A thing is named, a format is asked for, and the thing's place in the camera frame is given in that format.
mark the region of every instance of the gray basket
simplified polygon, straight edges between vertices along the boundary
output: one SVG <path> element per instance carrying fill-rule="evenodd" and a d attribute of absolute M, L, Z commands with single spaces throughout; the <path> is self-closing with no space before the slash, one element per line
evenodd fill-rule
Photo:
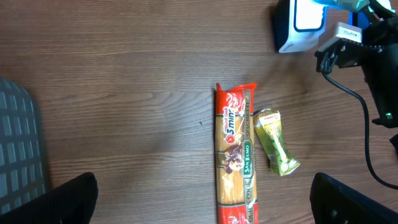
<path fill-rule="evenodd" d="M 41 123 L 28 92 L 0 78 L 0 214 L 50 189 Z"/>

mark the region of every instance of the transparent plastic wrapper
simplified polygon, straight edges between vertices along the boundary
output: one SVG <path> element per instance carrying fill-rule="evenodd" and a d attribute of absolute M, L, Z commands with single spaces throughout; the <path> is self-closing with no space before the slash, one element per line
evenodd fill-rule
<path fill-rule="evenodd" d="M 368 0 L 314 0 L 317 3 L 330 7 L 338 7 L 351 12 L 359 12 L 363 7 L 369 4 Z"/>
<path fill-rule="evenodd" d="M 269 158 L 271 171 L 280 176 L 292 173 L 300 163 L 285 149 L 279 111 L 265 109 L 258 112 L 254 126 Z"/>
<path fill-rule="evenodd" d="M 217 83 L 216 183 L 219 224 L 258 224 L 253 99 L 257 84 Z"/>

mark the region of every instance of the green brand label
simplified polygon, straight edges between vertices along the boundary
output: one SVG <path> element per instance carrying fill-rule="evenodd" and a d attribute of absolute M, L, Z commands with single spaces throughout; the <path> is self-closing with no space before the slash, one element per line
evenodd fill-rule
<path fill-rule="evenodd" d="M 243 178 L 251 178 L 253 176 L 253 156 L 252 156 L 252 144 L 251 140 L 247 139 L 243 141 Z"/>

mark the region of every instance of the wood grain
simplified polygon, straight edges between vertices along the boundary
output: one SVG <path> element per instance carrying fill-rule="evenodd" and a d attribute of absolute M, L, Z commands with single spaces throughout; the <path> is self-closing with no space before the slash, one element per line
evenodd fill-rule
<path fill-rule="evenodd" d="M 302 163 L 276 176 L 256 144 L 260 223 L 313 223 L 316 172 L 398 212 L 398 191 L 366 167 L 360 104 L 315 72 L 313 51 L 274 52 L 275 4 L 1 1 L 0 75 L 40 103 L 53 185 L 94 172 L 92 223 L 215 223 L 215 83 L 258 82 L 255 110 L 280 110 L 285 146 Z M 328 24 L 346 19 L 329 11 Z M 377 117 L 360 69 L 333 78 L 363 95 Z M 395 134 L 371 126 L 373 166 L 398 184 L 388 141 Z"/>

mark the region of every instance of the wooden table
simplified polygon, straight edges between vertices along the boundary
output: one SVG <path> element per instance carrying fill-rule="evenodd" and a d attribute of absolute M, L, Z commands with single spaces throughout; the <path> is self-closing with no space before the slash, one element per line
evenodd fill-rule
<path fill-rule="evenodd" d="M 398 212 L 398 191 L 366 167 L 359 102 L 315 71 L 313 50 L 275 53 L 275 4 L 1 1 L 0 75 L 41 105 L 53 186 L 94 172 L 92 223 L 215 223 L 215 84 L 258 82 L 255 109 L 280 110 L 285 146 L 302 163 L 276 176 L 256 143 L 260 223 L 312 223 L 317 172 Z M 328 19 L 346 18 L 330 11 Z M 363 95 L 377 117 L 359 68 L 332 75 Z M 398 184 L 388 141 L 396 133 L 371 125 L 373 166 Z"/>

